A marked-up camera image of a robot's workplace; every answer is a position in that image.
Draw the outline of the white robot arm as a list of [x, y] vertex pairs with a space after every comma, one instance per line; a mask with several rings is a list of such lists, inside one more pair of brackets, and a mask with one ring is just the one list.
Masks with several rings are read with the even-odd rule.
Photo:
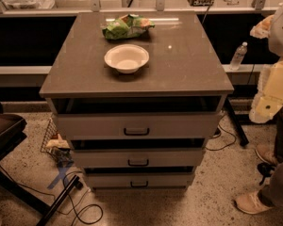
[[283, 106], [283, 2], [274, 15], [254, 26], [250, 35], [258, 39], [267, 38], [269, 50], [279, 56], [274, 65], [263, 66], [258, 79], [258, 93], [249, 112], [252, 122], [265, 123]]

